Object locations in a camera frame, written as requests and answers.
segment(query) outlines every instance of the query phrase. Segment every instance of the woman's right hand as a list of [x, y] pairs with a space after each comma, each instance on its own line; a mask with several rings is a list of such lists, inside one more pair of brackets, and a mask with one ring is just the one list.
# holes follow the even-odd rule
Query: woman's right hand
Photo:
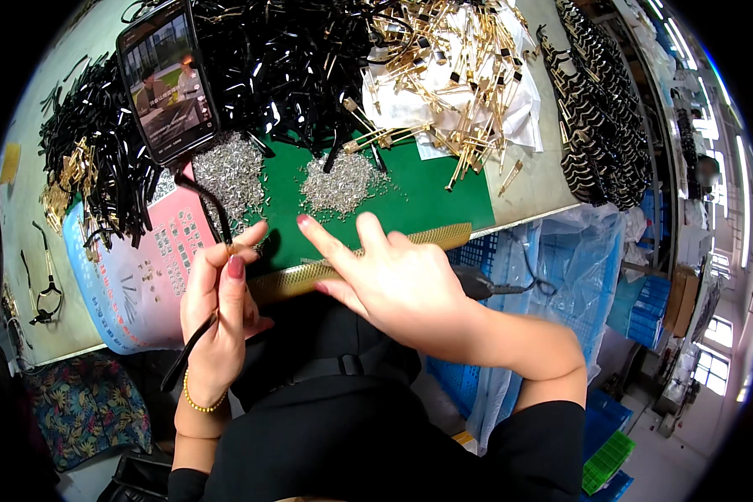
[[296, 221], [343, 278], [318, 282], [318, 291], [404, 346], [447, 361], [479, 359], [484, 347], [475, 321], [484, 307], [463, 292], [440, 247], [413, 244], [395, 231], [385, 236], [376, 216], [363, 213], [356, 225], [365, 253], [358, 258], [312, 217]]

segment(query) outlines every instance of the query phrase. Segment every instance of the hand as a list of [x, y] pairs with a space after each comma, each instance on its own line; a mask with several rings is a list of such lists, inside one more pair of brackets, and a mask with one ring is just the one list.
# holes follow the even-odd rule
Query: hand
[[212, 311], [219, 321], [201, 336], [190, 354], [190, 398], [199, 407], [211, 407], [240, 375], [246, 358], [246, 339], [273, 326], [259, 316], [259, 309], [246, 286], [246, 264], [259, 255], [251, 246], [268, 230], [259, 222], [234, 239], [230, 254], [225, 244], [206, 247], [196, 253], [181, 297], [181, 332], [184, 343]]
[[479, 348], [474, 318], [482, 307], [466, 297], [443, 250], [416, 245], [399, 232], [384, 234], [376, 216], [357, 217], [365, 254], [357, 258], [313, 218], [301, 232], [343, 277], [315, 288], [333, 296], [404, 346], [447, 361], [468, 362]]

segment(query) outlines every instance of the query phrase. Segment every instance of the gold bracelet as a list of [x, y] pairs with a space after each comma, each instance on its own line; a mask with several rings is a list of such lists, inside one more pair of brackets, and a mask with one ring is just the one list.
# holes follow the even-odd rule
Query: gold bracelet
[[209, 408], [202, 408], [199, 407], [197, 404], [192, 402], [192, 399], [190, 399], [190, 392], [187, 390], [187, 375], [190, 374], [190, 368], [187, 368], [184, 371], [184, 398], [187, 399], [187, 402], [190, 404], [191, 407], [198, 411], [203, 411], [204, 413], [212, 413], [214, 410], [216, 410], [219, 406], [221, 406], [221, 403], [223, 403], [223, 400], [225, 399], [225, 393], [221, 396], [220, 399], [218, 399], [218, 402], [216, 402], [214, 405], [212, 405]]

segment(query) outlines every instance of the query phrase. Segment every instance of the video on phone screen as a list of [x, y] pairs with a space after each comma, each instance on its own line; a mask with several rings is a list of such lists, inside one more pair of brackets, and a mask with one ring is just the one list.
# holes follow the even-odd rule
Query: video on phone screen
[[186, 16], [178, 15], [123, 57], [131, 98], [154, 149], [211, 118], [188, 30]]

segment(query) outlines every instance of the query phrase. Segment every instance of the qr code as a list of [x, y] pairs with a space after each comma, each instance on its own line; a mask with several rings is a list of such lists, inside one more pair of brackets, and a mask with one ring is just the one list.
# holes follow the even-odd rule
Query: qr code
[[170, 171], [164, 169], [159, 176], [159, 182], [156, 184], [156, 190], [153, 192], [153, 198], [148, 207], [153, 206], [163, 198], [176, 191], [176, 182], [173, 181], [173, 175]]

